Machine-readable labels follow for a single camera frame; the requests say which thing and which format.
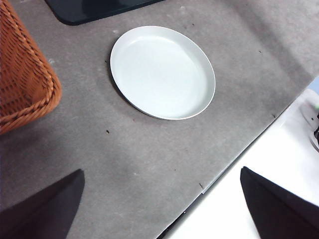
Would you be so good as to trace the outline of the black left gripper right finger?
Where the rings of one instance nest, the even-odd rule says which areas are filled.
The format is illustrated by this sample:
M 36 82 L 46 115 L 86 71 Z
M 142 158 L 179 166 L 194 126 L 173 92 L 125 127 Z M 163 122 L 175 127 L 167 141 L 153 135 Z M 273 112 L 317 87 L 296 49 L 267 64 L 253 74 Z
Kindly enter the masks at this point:
M 319 207 L 243 167 L 240 182 L 262 239 L 317 239 Z

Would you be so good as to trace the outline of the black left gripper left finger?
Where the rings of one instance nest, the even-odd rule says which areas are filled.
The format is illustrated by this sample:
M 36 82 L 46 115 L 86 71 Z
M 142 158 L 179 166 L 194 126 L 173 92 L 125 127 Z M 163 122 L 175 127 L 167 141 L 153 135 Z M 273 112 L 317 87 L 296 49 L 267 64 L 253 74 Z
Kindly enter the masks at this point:
M 65 239 L 85 186 L 78 169 L 0 213 L 2 239 Z

